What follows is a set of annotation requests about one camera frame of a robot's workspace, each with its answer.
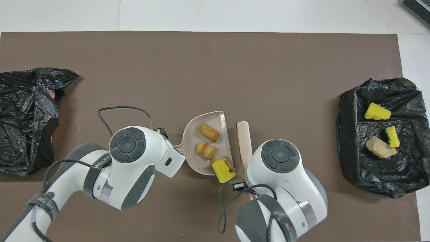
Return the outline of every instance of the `brown mat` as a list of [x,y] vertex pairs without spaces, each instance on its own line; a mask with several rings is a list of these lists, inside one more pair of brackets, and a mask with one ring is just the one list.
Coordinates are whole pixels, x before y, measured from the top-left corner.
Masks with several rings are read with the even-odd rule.
[[[420,240],[415,194],[390,199],[360,190],[341,174],[335,142],[339,95],[362,82],[402,76],[396,35],[56,32],[2,33],[0,72],[67,68],[81,78],[60,104],[56,159],[77,145],[107,147],[98,120],[106,106],[147,110],[173,144],[195,116],[225,111],[237,178],[243,177],[235,124],[248,121],[255,150],[271,138],[293,142],[303,164],[328,193],[328,217],[305,241]],[[148,126],[137,111],[105,112],[112,130]],[[44,171],[27,178],[0,176],[0,233],[40,190]],[[244,196],[228,210],[219,235],[220,184],[188,164],[169,179],[157,174],[152,190],[121,212],[83,193],[72,195],[51,225],[54,241],[239,241],[234,221]],[[232,191],[226,191],[230,199]]]

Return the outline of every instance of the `black garbage bag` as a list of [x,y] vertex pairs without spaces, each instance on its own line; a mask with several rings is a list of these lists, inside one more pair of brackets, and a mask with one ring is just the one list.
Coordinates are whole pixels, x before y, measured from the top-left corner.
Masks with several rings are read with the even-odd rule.
[[26,175],[52,163],[61,88],[77,77],[56,68],[0,73],[0,173]]
[[[390,119],[365,119],[371,102],[390,110]],[[421,91],[411,81],[370,79],[343,93],[336,126],[342,173],[355,186],[400,198],[429,185],[429,123]],[[387,143],[384,130],[390,126],[396,128],[400,147],[381,159],[366,148],[366,141],[376,136]]]

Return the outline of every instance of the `croissant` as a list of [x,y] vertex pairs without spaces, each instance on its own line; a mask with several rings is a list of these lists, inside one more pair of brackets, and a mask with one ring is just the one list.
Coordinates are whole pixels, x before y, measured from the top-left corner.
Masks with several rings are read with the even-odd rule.
[[206,160],[210,160],[213,157],[213,153],[217,150],[218,148],[209,145],[205,142],[200,142],[196,145],[196,150],[197,153],[199,153],[199,155],[203,158],[205,158]]
[[230,162],[228,162],[228,159],[227,159],[227,156],[223,156],[223,157],[218,157],[218,158],[212,158],[212,160],[211,160],[211,164],[213,164],[215,161],[219,161],[219,160],[224,160],[224,163],[228,166],[228,171],[229,172],[233,172],[233,171],[235,171],[236,169],[234,168],[234,166],[232,166],[231,164],[230,164]]

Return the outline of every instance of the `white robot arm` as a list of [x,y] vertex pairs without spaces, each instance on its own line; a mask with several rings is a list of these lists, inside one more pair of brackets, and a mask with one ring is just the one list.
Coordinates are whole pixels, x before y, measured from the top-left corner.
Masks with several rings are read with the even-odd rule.
[[147,194],[155,171],[172,177],[184,160],[163,135],[138,126],[116,132],[109,151],[94,143],[76,147],[0,241],[50,241],[45,237],[48,226],[76,191],[119,210],[130,209]]
[[274,188],[276,199],[268,188],[253,189],[260,196],[244,204],[236,219],[242,242],[295,242],[327,216],[324,188],[303,167],[298,149],[286,140],[268,140],[255,151],[246,171],[246,185],[257,184]]

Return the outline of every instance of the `black cable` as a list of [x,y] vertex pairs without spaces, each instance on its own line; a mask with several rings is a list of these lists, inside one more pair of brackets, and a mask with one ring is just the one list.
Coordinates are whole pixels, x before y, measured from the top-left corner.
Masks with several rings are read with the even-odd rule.
[[39,230],[39,228],[37,227],[37,225],[36,225],[36,222],[32,222],[31,223],[31,225],[32,225],[32,227],[33,227],[33,230],[36,232],[36,234],[41,238],[41,239],[43,239],[44,241],[46,241],[46,242],[52,242],[52,240],[50,240],[48,237],[46,237],[46,235],[44,235],[40,230]]
[[74,160],[74,159],[62,159],[62,160],[58,160],[58,161],[56,161],[56,162],[54,162],[54,163],[52,163],[52,165],[50,165],[49,167],[48,167],[48,169],[46,170],[46,172],[45,172],[45,175],[43,176],[43,183],[42,183],[42,192],[43,193],[45,193],[47,190],[48,190],[48,188],[47,188],[47,186],[48,186],[48,182],[47,182],[47,180],[48,180],[48,174],[49,174],[49,172],[56,166],[56,165],[58,165],[58,164],[60,164],[60,163],[62,163],[62,162],[74,162],[74,163],[79,163],[79,164],[83,164],[83,165],[85,165],[85,166],[87,166],[87,167],[91,167],[91,165],[90,164],[87,164],[87,163],[85,163],[85,162],[83,162],[83,161],[79,161],[79,160]]
[[107,130],[109,131],[109,134],[111,135],[111,137],[112,137],[114,134],[112,133],[111,128],[109,127],[109,125],[106,123],[106,121],[103,119],[103,117],[102,117],[102,116],[101,116],[101,114],[100,114],[100,111],[107,110],[107,109],[136,109],[136,110],[142,111],[142,112],[144,112],[144,113],[148,116],[148,119],[149,119],[149,123],[150,123],[151,129],[152,129],[152,130],[154,129],[154,128],[152,127],[151,116],[149,115],[149,113],[148,113],[147,111],[145,111],[145,110],[143,110],[143,109],[136,108],[136,107],[131,107],[131,106],[114,106],[114,107],[106,107],[106,108],[99,109],[99,110],[98,110],[98,117],[99,117],[99,118],[100,118],[100,120],[103,122],[103,124],[106,126],[106,128],[107,128]]
[[[48,167],[48,169],[46,170],[46,172],[45,172],[45,175],[43,176],[43,181],[42,181],[42,193],[46,193],[46,191],[48,190],[48,182],[47,182],[47,180],[48,180],[48,175],[49,175],[49,172],[56,166],[56,165],[58,165],[58,164],[60,164],[60,163],[62,163],[62,162],[74,162],[74,163],[79,163],[79,164],[82,164],[82,165],[85,165],[85,166],[87,166],[87,167],[91,167],[91,165],[89,165],[89,164],[87,164],[87,163],[85,163],[85,162],[83,162],[83,161],[79,161],[79,160],[74,160],[74,159],[62,159],[62,160],[58,160],[58,161],[56,161],[56,162],[54,162],[54,163],[52,163],[52,165],[50,165],[49,167]],[[43,239],[44,241],[46,241],[46,242],[52,242],[52,240],[50,240],[48,237],[46,237],[46,235],[44,235],[41,231],[40,231],[40,229],[37,227],[37,225],[36,225],[36,222],[32,222],[31,223],[31,226],[33,227],[33,230],[34,230],[34,232],[41,238],[41,239]]]
[[[246,193],[246,192],[250,192],[252,189],[254,189],[254,188],[256,188],[256,187],[265,187],[265,188],[267,188],[267,189],[269,189],[272,193],[273,193],[273,198],[276,200],[276,192],[275,192],[275,190],[272,188],[272,187],[270,187],[270,186],[268,186],[268,185],[266,185],[266,184],[257,184],[257,185],[253,185],[253,186],[250,186],[250,187],[247,187],[247,188],[245,188],[243,191],[241,191],[241,192],[239,192],[239,194],[237,194],[234,198],[232,198],[231,200],[230,200],[230,202],[228,202],[228,204],[227,204],[227,206],[224,206],[224,201],[223,201],[223,199],[222,199],[222,194],[221,194],[221,190],[225,187],[225,186],[227,186],[227,185],[229,185],[228,183],[225,183],[225,184],[223,184],[220,188],[219,188],[219,190],[218,190],[218,194],[219,194],[219,198],[220,198],[220,200],[221,200],[221,204],[222,204],[222,207],[223,207],[223,210],[222,210],[222,212],[221,212],[221,215],[219,216],[219,219],[218,219],[218,233],[219,234],[223,234],[224,232],[225,232],[225,227],[226,227],[226,225],[227,225],[227,215],[225,214],[225,211],[227,210],[227,208],[239,197],[239,196],[241,196],[242,194],[244,194],[244,193]],[[220,228],[220,222],[221,222],[221,218],[224,216],[224,227],[223,227],[223,229],[222,229],[222,231],[219,231],[219,228]]]

